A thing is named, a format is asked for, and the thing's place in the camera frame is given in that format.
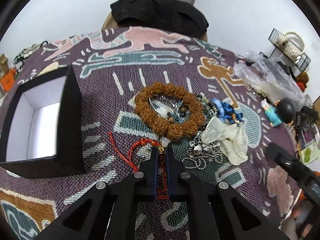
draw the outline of red string bracelet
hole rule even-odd
[[[128,151],[128,159],[126,157],[124,157],[121,152],[117,149],[115,141],[113,139],[112,136],[112,132],[108,132],[109,135],[109,139],[111,142],[111,145],[113,147],[113,149],[115,150],[115,152],[120,156],[121,159],[123,159],[126,163],[128,163],[132,168],[134,172],[137,172],[139,169],[138,167],[132,162],[132,152],[135,148],[137,148],[138,146],[144,146],[147,143],[150,143],[152,146],[155,147],[159,147],[160,143],[155,141],[155,140],[151,140],[148,138],[143,138],[140,139],[139,141],[135,142],[130,150]],[[163,171],[163,187],[161,190],[157,191],[157,199],[169,199],[168,195],[167,195],[167,173],[166,173],[166,169],[165,169],[165,163],[164,163],[164,155],[160,155],[160,168]]]

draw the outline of open box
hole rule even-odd
[[[0,166],[24,178],[84,173],[81,92],[71,66],[20,85],[0,138]]]

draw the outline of brown bead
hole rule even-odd
[[[139,102],[139,101],[147,102],[147,101],[149,100],[149,97],[150,97],[149,91],[144,91],[144,92],[139,93],[139,94],[135,97],[134,101],[135,101],[136,103]]]
[[[151,95],[153,94],[153,86],[151,87],[144,87],[142,90],[141,90],[141,93],[146,93],[148,95]]]
[[[185,122],[182,126],[186,137],[191,137],[198,132],[198,125],[191,120]]]
[[[177,141],[183,137],[183,127],[179,123],[172,123],[169,125],[167,138],[169,140]]]
[[[170,123],[168,122],[168,120],[164,119],[163,117],[157,116],[150,126],[156,134],[163,135],[167,132],[169,124]]]
[[[187,112],[187,108],[185,106],[182,106],[179,108],[180,113],[185,114]]]
[[[174,90],[176,89],[176,86],[172,83],[164,85],[164,94],[172,97],[174,94]]]
[[[193,101],[196,101],[196,96],[194,94],[191,93],[186,93],[183,98],[183,103],[188,106],[190,105]]]
[[[174,91],[174,96],[182,99],[186,93],[187,93],[187,90],[183,86],[178,86]]]
[[[204,124],[204,115],[202,113],[195,113],[195,114],[191,114],[190,116],[190,120],[195,122],[196,125],[198,126],[202,126]]]
[[[193,113],[200,113],[203,110],[203,105],[199,101],[193,101],[189,105],[189,110]]]
[[[140,114],[141,110],[143,109],[147,109],[147,108],[150,108],[150,105],[149,103],[147,102],[136,102],[136,107],[134,108],[134,111],[137,113],[137,114]]]
[[[150,124],[154,122],[158,115],[150,108],[144,108],[140,110],[140,117],[143,122]]]
[[[161,82],[154,82],[152,85],[153,93],[156,95],[160,95],[164,93],[164,84]]]

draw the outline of crumpled white cloth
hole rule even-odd
[[[213,117],[202,133],[201,140],[206,144],[218,141],[220,150],[232,165],[239,165],[248,159],[249,141],[243,123],[238,127],[236,124],[228,125]]]

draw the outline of black bag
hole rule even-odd
[[[118,26],[144,26],[201,38],[209,26],[193,5],[179,0],[119,0],[110,5]]]

